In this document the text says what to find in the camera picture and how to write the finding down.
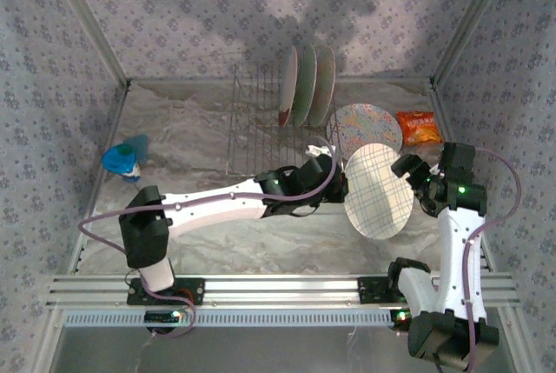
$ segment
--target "purple cable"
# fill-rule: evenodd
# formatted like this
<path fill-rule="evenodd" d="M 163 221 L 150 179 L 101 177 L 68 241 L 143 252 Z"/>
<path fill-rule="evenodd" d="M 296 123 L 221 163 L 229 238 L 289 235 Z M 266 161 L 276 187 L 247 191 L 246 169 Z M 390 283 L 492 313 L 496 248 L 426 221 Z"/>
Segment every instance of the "purple cable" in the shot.
<path fill-rule="evenodd" d="M 317 188 L 301 194 L 301 195 L 296 195 L 296 196 L 281 196 L 281 195 L 268 195 L 268 194 L 263 194 L 263 193 L 246 193 L 246 192 L 234 192 L 234 195 L 231 196 L 228 193 L 224 193 L 221 195 L 213 195 L 213 196 L 206 196 L 206 197 L 199 197 L 197 199 L 191 199 L 188 201 L 184 201 L 184 202 L 179 202 L 179 203 L 167 203 L 165 205 L 145 205 L 145 206 L 136 206 L 134 208 L 126 208 L 124 210 L 112 210 L 110 212 L 106 212 L 104 214 L 101 215 L 95 215 L 95 216 L 91 216 L 89 218 L 83 219 L 78 225 L 77 228 L 86 236 L 97 240 L 101 243 L 104 243 L 106 245 L 108 245 L 109 247 L 112 247 L 115 250 L 120 251 L 121 253 L 125 254 L 125 249 L 116 244 L 111 242 L 110 240 L 107 240 L 106 238 L 103 238 L 101 236 L 98 236 L 97 234 L 93 234 L 92 232 L 90 232 L 89 230 L 87 230 L 85 228 L 85 225 L 88 223 L 93 223 L 95 221 L 100 221 L 101 219 L 106 219 L 106 218 L 111 218 L 114 216 L 120 216 L 120 215 L 128 215 L 128 214 L 135 214 L 137 212 L 145 212 L 145 211 L 149 211 L 149 210 L 177 210 L 176 209 L 176 204 L 179 204 L 182 208 L 186 208 L 188 206 L 198 206 L 198 205 L 204 205 L 205 203 L 212 203 L 212 202 L 217 202 L 217 201 L 221 201 L 221 200 L 235 200 L 238 198 L 241 199 L 270 199 L 270 200 L 275 200 L 275 201 L 283 201 L 283 202 L 294 202 L 294 201 L 301 201 L 304 199 L 308 199 L 318 193 L 321 193 L 322 190 L 324 190 L 328 184 L 330 183 L 330 181 L 332 180 L 332 178 L 334 177 L 334 173 L 336 172 L 336 160 L 337 160 L 337 156 L 335 154 L 334 149 L 332 148 L 332 146 L 330 145 L 330 143 L 325 140 L 322 137 L 310 137 L 309 139 L 314 138 L 318 141 L 320 141 L 321 143 L 323 143 L 324 145 L 326 145 L 328 147 L 328 151 L 330 151 L 330 154 L 332 156 L 332 165 L 330 166 L 330 172 L 328 173 L 327 178 L 324 180 L 324 182 Z M 191 321 L 191 324 L 186 328 L 185 331 L 181 332 L 178 335 L 174 335 L 174 336 L 169 336 L 169 338 L 175 338 L 177 336 L 182 336 L 184 334 L 187 334 L 188 332 L 190 332 L 194 325 L 195 325 L 195 320 L 196 320 L 196 310 L 195 310 L 195 306 L 192 302 L 190 302 L 187 298 L 185 297 L 180 297 L 180 296 L 162 296 L 162 295 L 158 295 L 155 292 L 153 292 L 149 286 L 147 285 L 147 283 L 145 282 L 144 278 L 141 276 L 141 282 L 142 282 L 142 286 L 145 289 L 145 291 L 151 295 L 152 297 L 156 298 L 156 299 L 166 299 L 166 300 L 172 300 L 172 301 L 180 301 L 180 302 L 184 302 L 186 303 L 191 310 L 193 311 L 193 319 Z"/>
<path fill-rule="evenodd" d="M 488 149 L 483 149 L 481 147 L 476 147 L 475 149 L 477 151 L 480 151 L 480 152 L 483 152 L 483 153 L 488 153 L 492 156 L 495 156 L 495 157 L 499 158 L 507 166 L 507 168 L 512 172 L 513 178 L 515 179 L 516 195 L 515 195 L 515 202 L 513 203 L 513 207 L 510 209 L 510 211 L 507 214 L 505 214 L 504 216 L 502 216 L 498 219 L 493 219 L 492 221 L 489 221 L 487 223 L 483 223 L 480 227 L 478 227 L 475 231 L 473 231 L 471 236 L 469 236 L 469 238 L 467 239 L 466 247 L 463 250 L 463 267 L 462 267 L 462 271 L 463 271 L 463 295 L 466 299 L 467 320 L 469 322 L 469 364 L 467 365 L 467 373 L 473 373 L 473 369 L 475 367 L 475 362 L 476 362 L 476 358 L 477 358 L 477 344 L 476 344 L 476 338 L 475 338 L 475 324 L 474 324 L 474 321 L 473 321 L 473 305 L 470 302 L 471 286 L 469 284 L 469 267 L 468 267 L 469 254 L 471 252 L 471 247 L 472 247 L 472 244 L 470 242 L 472 240 L 474 240 L 475 238 L 477 238 L 480 235 L 480 233 L 483 232 L 484 230 L 487 230 L 487 229 L 493 227 L 494 225 L 496 225 L 498 223 L 501 223 L 502 221 L 508 219 L 510 216 L 513 216 L 513 214 L 515 214 L 516 210 L 520 206 L 520 201 L 521 201 L 520 176 L 518 175 L 518 172 L 515 170 L 515 168 L 510 164 L 510 162 L 508 162 L 503 156 L 501 156 L 498 153 L 495 153 L 494 151 L 491 151 L 491 150 L 488 150 Z"/>

